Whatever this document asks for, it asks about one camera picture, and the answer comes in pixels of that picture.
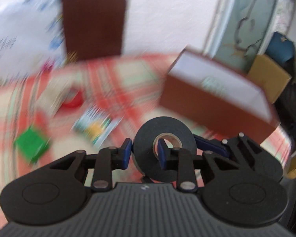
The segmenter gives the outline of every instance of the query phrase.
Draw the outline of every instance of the circular pad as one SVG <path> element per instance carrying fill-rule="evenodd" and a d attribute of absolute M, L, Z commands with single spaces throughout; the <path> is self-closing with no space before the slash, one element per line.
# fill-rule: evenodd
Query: circular pad
<path fill-rule="evenodd" d="M 242 227 L 275 222 L 288 202 L 281 185 L 251 170 L 221 171 L 206 184 L 201 198 L 218 218 Z"/>
<path fill-rule="evenodd" d="M 9 183 L 0 205 L 9 221 L 50 225 L 76 214 L 86 201 L 86 190 L 65 170 L 41 169 Z"/>
<path fill-rule="evenodd" d="M 138 130 L 133 143 L 134 162 L 139 170 L 150 178 L 171 183 L 176 181 L 177 172 L 175 170 L 162 170 L 154 152 L 156 138 L 163 133 L 176 136 L 184 149 L 196 154 L 194 136 L 185 124 L 174 118 L 158 117 L 147 121 Z"/>

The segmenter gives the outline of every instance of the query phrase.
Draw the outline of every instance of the red plaid tablecloth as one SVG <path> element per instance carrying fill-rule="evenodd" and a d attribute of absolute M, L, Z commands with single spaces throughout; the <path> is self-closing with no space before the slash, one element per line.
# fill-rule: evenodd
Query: red plaid tablecloth
<path fill-rule="evenodd" d="M 176 55 L 143 55 L 130 58 L 107 58 L 77 63 L 64 69 L 28 78 L 23 83 L 0 89 L 0 192 L 2 188 L 37 167 L 48 164 L 79 149 L 80 139 L 71 132 L 73 123 L 86 107 L 96 103 L 108 111 L 124 115 L 103 146 L 120 146 L 125 138 L 134 138 L 147 120 L 156 116 L 172 116 L 182 120 L 193 133 L 206 138 L 220 138 L 205 127 L 158 108 L 158 98 L 167 71 Z M 85 89 L 86 103 L 72 112 L 59 111 L 54 118 L 46 118 L 35 108 L 35 101 L 53 78 L 72 80 Z M 28 165 L 13 148 L 15 138 L 30 125 L 36 125 L 51 137 L 52 145 L 36 165 Z M 283 130 L 277 130 L 262 144 L 281 161 L 287 161 L 290 141 Z M 90 146 L 88 153 L 96 152 Z M 113 180 L 139 182 L 141 174 L 133 162 L 125 171 L 115 170 Z M 6 219 L 0 209 L 0 228 Z"/>

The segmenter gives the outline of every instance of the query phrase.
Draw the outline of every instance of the tape roll core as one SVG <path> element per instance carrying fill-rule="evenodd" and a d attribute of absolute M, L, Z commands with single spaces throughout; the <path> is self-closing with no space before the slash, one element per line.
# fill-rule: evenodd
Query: tape roll core
<path fill-rule="evenodd" d="M 137 169 L 153 180 L 170 183 L 176 181 L 175 170 L 162 170 L 158 161 L 156 144 L 163 138 L 173 147 L 196 154 L 196 142 L 188 127 L 171 117 L 158 117 L 147 121 L 137 132 L 133 142 L 133 158 Z"/>

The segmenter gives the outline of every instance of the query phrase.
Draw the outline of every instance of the yellow object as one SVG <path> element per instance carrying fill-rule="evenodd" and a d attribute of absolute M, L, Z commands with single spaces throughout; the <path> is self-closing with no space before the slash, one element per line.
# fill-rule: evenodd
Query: yellow object
<path fill-rule="evenodd" d="M 288 179 L 295 179 L 296 178 L 296 169 L 293 169 L 292 171 L 287 172 L 286 177 Z"/>
<path fill-rule="evenodd" d="M 103 128 L 101 127 L 101 124 L 98 122 L 95 122 L 91 124 L 87 129 L 86 133 L 90 137 L 96 137 L 99 136 L 103 132 Z"/>

